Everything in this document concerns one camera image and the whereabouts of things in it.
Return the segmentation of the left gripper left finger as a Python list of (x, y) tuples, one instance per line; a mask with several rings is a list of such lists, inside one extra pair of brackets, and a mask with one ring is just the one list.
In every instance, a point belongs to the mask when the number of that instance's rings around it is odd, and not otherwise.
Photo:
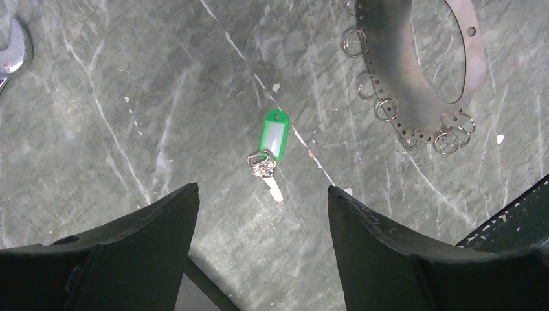
[(187, 184), (99, 227), (1, 250), (2, 310), (173, 310), (199, 211)]

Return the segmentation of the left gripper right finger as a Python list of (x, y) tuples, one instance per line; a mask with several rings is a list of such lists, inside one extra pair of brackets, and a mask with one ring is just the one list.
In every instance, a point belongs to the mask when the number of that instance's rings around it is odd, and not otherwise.
[(328, 188), (347, 310), (547, 310), (548, 248), (494, 254), (435, 240)]

